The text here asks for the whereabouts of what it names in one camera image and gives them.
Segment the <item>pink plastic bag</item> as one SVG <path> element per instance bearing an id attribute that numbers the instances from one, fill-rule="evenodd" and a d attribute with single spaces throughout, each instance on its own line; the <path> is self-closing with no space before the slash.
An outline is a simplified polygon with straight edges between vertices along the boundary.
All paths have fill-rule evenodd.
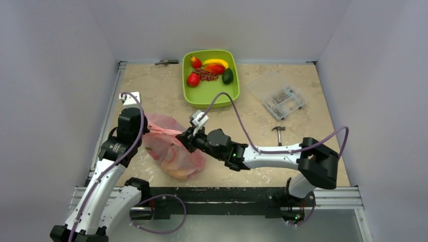
<path id="1" fill-rule="evenodd" d="M 196 150 L 189 152 L 176 138 L 186 129 L 174 118 L 158 113 L 146 115 L 149 132 L 142 136 L 142 145 L 167 175 L 186 180 L 203 171 L 205 155 Z"/>

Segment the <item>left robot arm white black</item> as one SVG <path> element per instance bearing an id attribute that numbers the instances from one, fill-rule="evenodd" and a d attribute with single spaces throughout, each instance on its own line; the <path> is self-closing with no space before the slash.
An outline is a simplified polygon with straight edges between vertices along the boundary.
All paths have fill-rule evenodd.
<path id="1" fill-rule="evenodd" d="M 108 226 L 100 225 L 101 215 L 113 188 L 141 146 L 148 133 L 142 108 L 121 111 L 118 125 L 101 145 L 93 177 L 82 199 L 63 225 L 55 225 L 52 241 L 108 241 Z"/>

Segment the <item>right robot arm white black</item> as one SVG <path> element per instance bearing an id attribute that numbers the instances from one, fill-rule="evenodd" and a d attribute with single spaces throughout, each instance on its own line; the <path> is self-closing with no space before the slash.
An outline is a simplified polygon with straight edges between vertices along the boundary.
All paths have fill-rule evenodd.
<path id="1" fill-rule="evenodd" d="M 189 128 L 176 138 L 190 153 L 200 150 L 234 171 L 261 167 L 299 171 L 283 192 L 289 205 L 296 205 L 316 188 L 337 187 L 339 154 L 311 137 L 290 146 L 260 147 L 234 142 L 221 129 L 205 134 L 204 130 Z"/>

